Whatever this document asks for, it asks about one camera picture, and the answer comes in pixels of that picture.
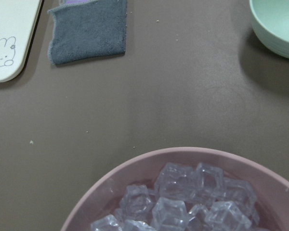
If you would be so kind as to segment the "mint green bowl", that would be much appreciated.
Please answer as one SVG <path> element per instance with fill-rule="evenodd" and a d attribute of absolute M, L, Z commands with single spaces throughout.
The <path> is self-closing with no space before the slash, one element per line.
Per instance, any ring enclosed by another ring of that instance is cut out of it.
<path fill-rule="evenodd" d="M 289 0 L 250 0 L 251 25 L 260 42 L 289 58 Z"/>

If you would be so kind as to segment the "grey folded cloth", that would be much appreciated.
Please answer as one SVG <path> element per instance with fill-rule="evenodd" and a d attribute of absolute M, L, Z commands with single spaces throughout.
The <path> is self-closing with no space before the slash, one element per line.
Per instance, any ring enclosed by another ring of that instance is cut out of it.
<path fill-rule="evenodd" d="M 53 18 L 48 48 L 53 65 L 125 53 L 127 1 L 63 0 L 48 13 Z"/>

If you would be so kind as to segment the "cream rabbit tray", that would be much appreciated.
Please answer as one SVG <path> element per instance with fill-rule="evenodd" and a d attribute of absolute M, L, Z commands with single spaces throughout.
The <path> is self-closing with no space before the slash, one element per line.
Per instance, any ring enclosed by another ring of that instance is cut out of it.
<path fill-rule="evenodd" d="M 42 0 L 0 0 L 0 83 L 25 66 Z"/>

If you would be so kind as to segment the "pink bowl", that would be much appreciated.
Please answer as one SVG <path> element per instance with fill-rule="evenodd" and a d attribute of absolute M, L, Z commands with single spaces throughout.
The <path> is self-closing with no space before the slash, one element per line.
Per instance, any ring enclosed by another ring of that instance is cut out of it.
<path fill-rule="evenodd" d="M 260 226 L 289 231 L 289 181 L 241 156 L 199 147 L 151 151 L 117 166 L 98 180 L 79 200 L 62 226 L 63 231 L 88 231 L 90 224 L 111 213 L 130 184 L 153 185 L 167 162 L 196 167 L 205 162 L 222 168 L 229 177 L 247 180 L 258 195 Z"/>

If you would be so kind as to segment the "pile of ice cubes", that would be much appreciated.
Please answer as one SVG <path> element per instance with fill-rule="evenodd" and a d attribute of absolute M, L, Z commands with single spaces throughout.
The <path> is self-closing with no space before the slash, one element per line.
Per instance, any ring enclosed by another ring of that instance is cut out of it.
<path fill-rule="evenodd" d="M 128 185 L 115 211 L 93 231 L 257 231 L 257 195 L 221 168 L 167 163 L 153 188 Z"/>

